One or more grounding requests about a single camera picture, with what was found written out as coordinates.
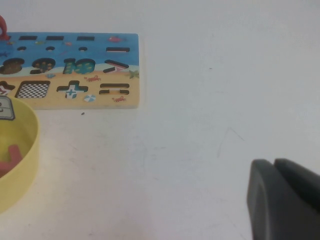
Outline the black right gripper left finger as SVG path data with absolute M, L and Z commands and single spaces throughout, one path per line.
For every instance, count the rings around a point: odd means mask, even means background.
M 247 207 L 254 240 L 320 238 L 320 198 L 301 198 L 274 162 L 252 161 Z

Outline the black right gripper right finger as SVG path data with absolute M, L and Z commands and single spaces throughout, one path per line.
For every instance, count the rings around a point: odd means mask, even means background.
M 301 198 L 320 197 L 320 175 L 285 158 L 277 158 L 274 166 Z

